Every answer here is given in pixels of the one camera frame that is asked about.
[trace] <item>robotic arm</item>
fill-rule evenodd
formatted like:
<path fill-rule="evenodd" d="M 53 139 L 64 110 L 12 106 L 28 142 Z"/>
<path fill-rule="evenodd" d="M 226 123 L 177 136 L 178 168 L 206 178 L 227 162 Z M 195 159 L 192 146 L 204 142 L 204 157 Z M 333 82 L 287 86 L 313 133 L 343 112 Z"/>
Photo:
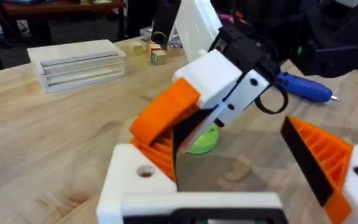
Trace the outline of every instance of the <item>robotic arm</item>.
<path fill-rule="evenodd" d="M 287 223 L 276 193 L 180 192 L 175 175 L 177 152 L 190 146 L 212 122 L 218 126 L 231 123 L 252 102 L 263 112 L 274 113 L 263 106 L 259 96 L 274 83 L 280 68 L 260 49 L 261 43 L 234 27 L 221 27 L 208 0 L 182 1 L 174 23 L 190 63 L 175 72 L 173 85 L 133 122 L 131 143 L 114 148 L 96 211 L 99 224 Z M 288 103 L 286 93 L 280 92 L 284 105 L 276 113 Z M 288 145 L 295 158 L 301 158 L 293 142 Z M 351 150 L 346 155 L 350 158 Z M 324 164 L 313 156 L 309 160 Z M 326 179 L 331 175 L 321 173 Z M 342 185 L 327 183 L 338 193 L 343 181 Z M 310 183 L 316 185 L 313 174 Z M 332 203 L 346 202 L 342 198 Z M 358 203 L 343 208 L 350 209 L 339 216 L 326 210 L 333 223 L 349 214 L 358 221 L 358 213 L 351 212 L 358 211 Z"/>

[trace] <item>green object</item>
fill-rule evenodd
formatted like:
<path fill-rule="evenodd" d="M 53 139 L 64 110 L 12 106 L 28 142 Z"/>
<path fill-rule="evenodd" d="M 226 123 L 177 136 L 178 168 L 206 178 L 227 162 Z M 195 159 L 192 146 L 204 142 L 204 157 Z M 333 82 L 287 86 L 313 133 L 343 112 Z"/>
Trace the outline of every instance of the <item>green object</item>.
<path fill-rule="evenodd" d="M 152 52 L 152 62 L 156 65 L 157 64 L 157 56 L 155 53 Z"/>
<path fill-rule="evenodd" d="M 216 146 L 218 138 L 218 126 L 212 123 L 186 152 L 191 154 L 203 154 L 212 151 Z"/>
<path fill-rule="evenodd" d="M 302 54 L 302 46 L 298 47 L 298 56 L 300 56 Z"/>

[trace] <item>orange robot arm segment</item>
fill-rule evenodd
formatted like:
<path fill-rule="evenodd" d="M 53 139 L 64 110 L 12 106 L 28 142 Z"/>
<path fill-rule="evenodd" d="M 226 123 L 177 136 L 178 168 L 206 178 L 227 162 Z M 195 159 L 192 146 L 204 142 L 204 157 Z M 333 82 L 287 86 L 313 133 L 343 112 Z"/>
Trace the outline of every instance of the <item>orange robot arm segment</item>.
<path fill-rule="evenodd" d="M 149 104 L 133 122 L 131 143 L 175 181 L 172 128 L 198 111 L 200 94 L 183 78 Z"/>

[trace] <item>wooden table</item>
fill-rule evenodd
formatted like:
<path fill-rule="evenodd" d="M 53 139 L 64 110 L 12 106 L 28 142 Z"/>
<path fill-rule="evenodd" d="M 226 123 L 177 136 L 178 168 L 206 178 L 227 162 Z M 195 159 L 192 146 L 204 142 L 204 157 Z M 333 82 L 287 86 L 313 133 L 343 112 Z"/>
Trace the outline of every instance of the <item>wooden table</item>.
<path fill-rule="evenodd" d="M 52 36 L 48 26 L 48 19 L 58 16 L 68 16 L 84 12 L 111 13 L 119 9 L 119 38 L 124 38 L 124 2 L 112 0 L 110 3 L 96 4 L 92 0 L 73 2 L 70 0 L 56 0 L 53 2 L 39 2 L 34 4 L 18 4 L 3 2 L 2 7 L 10 20 L 27 19 L 32 38 L 41 45 L 52 44 Z"/>
<path fill-rule="evenodd" d="M 125 52 L 128 40 L 119 42 Z M 110 82 L 44 94 L 30 65 L 0 71 L 0 224 L 96 223 L 95 208 L 114 145 L 125 124 L 171 84 L 184 57 L 153 66 L 128 56 L 129 74 Z M 290 63 L 284 70 L 299 73 Z M 286 114 L 309 121 L 358 143 L 358 72 L 327 80 L 340 102 L 313 105 L 290 96 L 282 114 L 267 115 L 254 105 L 234 124 L 220 129 L 218 147 L 178 160 L 183 190 L 278 192 L 290 223 L 322 223 L 323 212 L 279 134 Z M 268 90 L 262 100 L 279 107 Z M 253 163 L 240 182 L 224 183 L 235 159 Z"/>

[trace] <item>wooden piece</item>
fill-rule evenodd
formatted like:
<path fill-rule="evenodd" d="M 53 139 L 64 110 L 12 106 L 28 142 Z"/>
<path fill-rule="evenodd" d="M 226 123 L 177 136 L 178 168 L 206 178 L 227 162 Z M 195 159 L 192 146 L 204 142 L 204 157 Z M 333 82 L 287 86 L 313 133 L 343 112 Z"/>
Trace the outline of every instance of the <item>wooden piece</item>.
<path fill-rule="evenodd" d="M 131 53 L 132 55 L 139 55 L 143 53 L 143 44 L 139 41 L 131 42 Z"/>
<path fill-rule="evenodd" d="M 155 44 L 155 42 L 153 42 L 152 40 L 147 40 L 146 41 L 146 51 L 147 51 L 147 53 L 149 52 L 150 44 Z"/>
<path fill-rule="evenodd" d="M 28 53 L 46 93 L 126 74 L 126 54 L 108 40 L 37 47 Z"/>
<path fill-rule="evenodd" d="M 151 59 L 155 65 L 163 65 L 167 62 L 167 55 L 163 50 L 153 50 Z"/>
<path fill-rule="evenodd" d="M 129 54 L 132 41 L 117 46 Z M 172 57 L 161 67 L 129 54 L 127 63 L 127 77 L 51 94 L 42 91 L 31 65 L 0 71 L 0 224 L 96 223 L 97 200 L 120 130 L 172 83 L 186 58 Z M 300 74 L 291 63 L 283 69 Z M 321 106 L 290 95 L 288 108 L 276 115 L 250 105 L 219 130 L 214 151 L 178 158 L 181 189 L 222 190 L 216 182 L 232 171 L 237 157 L 246 156 L 252 170 L 231 190 L 278 192 L 290 223 L 324 223 L 323 209 L 279 131 L 290 114 L 358 143 L 358 72 L 307 78 L 342 101 Z M 274 88 L 262 101 L 272 110 L 282 103 Z"/>
<path fill-rule="evenodd" d="M 149 59 L 152 57 L 153 50 L 162 50 L 159 44 L 149 44 Z"/>
<path fill-rule="evenodd" d="M 245 156 L 239 156 L 233 163 L 233 171 L 224 175 L 225 180 L 236 182 L 244 179 L 251 171 L 252 164 Z"/>

